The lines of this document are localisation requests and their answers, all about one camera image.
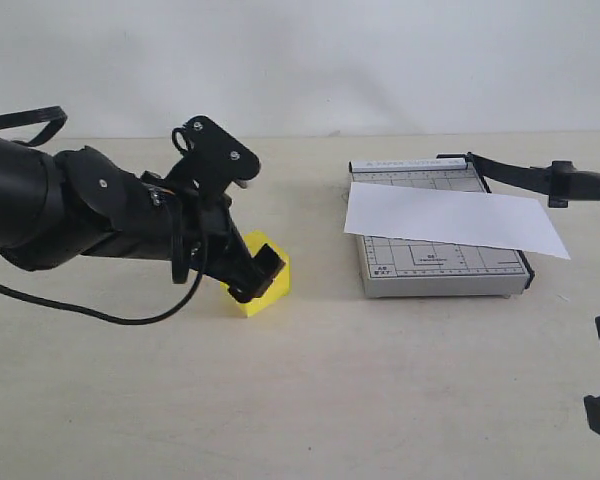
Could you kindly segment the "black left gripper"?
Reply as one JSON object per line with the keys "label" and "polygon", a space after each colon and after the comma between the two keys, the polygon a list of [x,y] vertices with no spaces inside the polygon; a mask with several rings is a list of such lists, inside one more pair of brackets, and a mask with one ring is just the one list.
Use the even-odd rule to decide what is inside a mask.
{"label": "black left gripper", "polygon": [[167,259],[173,283],[185,283],[191,273],[197,278],[208,276],[224,283],[238,303],[264,300],[278,290],[277,281],[260,281],[260,272],[275,278],[286,261],[269,243],[256,254],[249,252],[231,217],[232,199],[226,191],[220,201],[205,208],[196,185],[177,187],[167,181],[167,175],[149,171],[141,181],[151,189],[153,205],[164,208],[167,215]]}

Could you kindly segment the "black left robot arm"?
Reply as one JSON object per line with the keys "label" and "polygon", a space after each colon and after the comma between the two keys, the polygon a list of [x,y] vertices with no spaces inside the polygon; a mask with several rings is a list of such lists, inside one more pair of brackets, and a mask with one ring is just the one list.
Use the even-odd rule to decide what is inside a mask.
{"label": "black left robot arm", "polygon": [[188,145],[162,176],[89,146],[48,154],[0,138],[0,256],[28,272],[79,256],[162,261],[177,284],[199,271],[249,302],[285,267],[270,245],[251,252],[230,214],[226,188],[259,168],[237,144]]}

